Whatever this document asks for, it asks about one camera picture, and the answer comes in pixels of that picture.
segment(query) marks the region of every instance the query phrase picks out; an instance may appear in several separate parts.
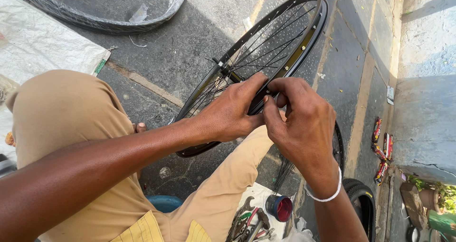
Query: small card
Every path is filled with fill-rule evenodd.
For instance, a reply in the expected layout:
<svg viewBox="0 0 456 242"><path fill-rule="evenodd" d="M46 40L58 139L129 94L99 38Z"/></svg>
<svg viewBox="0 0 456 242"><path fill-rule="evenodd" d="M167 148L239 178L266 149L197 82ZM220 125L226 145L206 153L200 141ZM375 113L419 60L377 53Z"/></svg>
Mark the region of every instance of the small card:
<svg viewBox="0 0 456 242"><path fill-rule="evenodd" d="M386 87L386 101L389 104L394 105L394 88L391 86Z"/></svg>

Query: green container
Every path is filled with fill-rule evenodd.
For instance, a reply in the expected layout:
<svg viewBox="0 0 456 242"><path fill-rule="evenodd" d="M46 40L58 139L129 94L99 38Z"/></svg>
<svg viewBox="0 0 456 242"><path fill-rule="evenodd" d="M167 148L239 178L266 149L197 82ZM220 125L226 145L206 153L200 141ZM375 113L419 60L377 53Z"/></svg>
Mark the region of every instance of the green container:
<svg viewBox="0 0 456 242"><path fill-rule="evenodd" d="M454 214L446 213L439 215L436 211L430 210L429 225L436 231L456 237L456 215Z"/></svg>

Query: hand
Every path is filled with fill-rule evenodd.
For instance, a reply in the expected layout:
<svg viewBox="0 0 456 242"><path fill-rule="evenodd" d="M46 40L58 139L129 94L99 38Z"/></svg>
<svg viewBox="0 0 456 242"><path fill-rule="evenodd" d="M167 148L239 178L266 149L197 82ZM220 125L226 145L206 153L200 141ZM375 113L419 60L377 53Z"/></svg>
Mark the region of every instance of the hand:
<svg viewBox="0 0 456 242"><path fill-rule="evenodd" d="M259 88L268 80L258 72L248 80L232 84L204 108L192 117L208 136L208 141L231 141L247 136L255 128L265 124L263 114L248 116L247 111Z"/></svg>
<svg viewBox="0 0 456 242"><path fill-rule="evenodd" d="M339 182L333 158L336 112L302 78L277 78L269 90L280 92L277 103L265 96L263 115L269 138L293 162L317 198L331 197ZM278 107L287 106L283 121Z"/></svg>

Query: red packaging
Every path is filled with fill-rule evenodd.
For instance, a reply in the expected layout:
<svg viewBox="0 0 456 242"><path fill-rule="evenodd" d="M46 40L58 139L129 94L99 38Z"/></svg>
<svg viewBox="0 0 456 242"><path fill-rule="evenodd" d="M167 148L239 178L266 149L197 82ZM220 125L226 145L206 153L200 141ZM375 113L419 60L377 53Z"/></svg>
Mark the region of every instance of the red packaging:
<svg viewBox="0 0 456 242"><path fill-rule="evenodd" d="M377 117L375 120L375 126L373 128L372 142L377 143L379 141L380 130L382 129L382 120L380 117Z"/></svg>
<svg viewBox="0 0 456 242"><path fill-rule="evenodd" d="M385 172L386 170L388 169L388 163L386 163L385 161L382 161L380 162L379 164L379 170L377 171L377 174L375 175L375 177L373 178L373 180L375 181L375 183L380 186L380 184L382 183L383 181L383 176L385 176Z"/></svg>
<svg viewBox="0 0 456 242"><path fill-rule="evenodd" d="M377 155L377 157L379 157L379 159L381 161L387 160L385 154L383 154L382 150L380 149L380 147L377 144L372 145L372 151Z"/></svg>
<svg viewBox="0 0 456 242"><path fill-rule="evenodd" d="M385 138L383 139L383 153L386 159L393 160L393 136L387 133L385 133Z"/></svg>

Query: khaki pants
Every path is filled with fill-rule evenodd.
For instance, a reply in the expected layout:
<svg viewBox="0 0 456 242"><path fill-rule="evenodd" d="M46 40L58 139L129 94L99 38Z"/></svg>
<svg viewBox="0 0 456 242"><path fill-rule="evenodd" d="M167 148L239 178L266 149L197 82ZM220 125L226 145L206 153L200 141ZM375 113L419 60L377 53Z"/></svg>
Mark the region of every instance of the khaki pants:
<svg viewBox="0 0 456 242"><path fill-rule="evenodd" d="M7 105L13 112L19 168L75 143L134 132L113 90L79 72L52 70L36 76L11 95ZM212 241L224 241L241 195L253 185L256 167L272 144L265 126L254 130L172 213L157 211L132 174L39 238L43 242L108 242L152 210L166 242L185 241L192 220L201 224Z"/></svg>

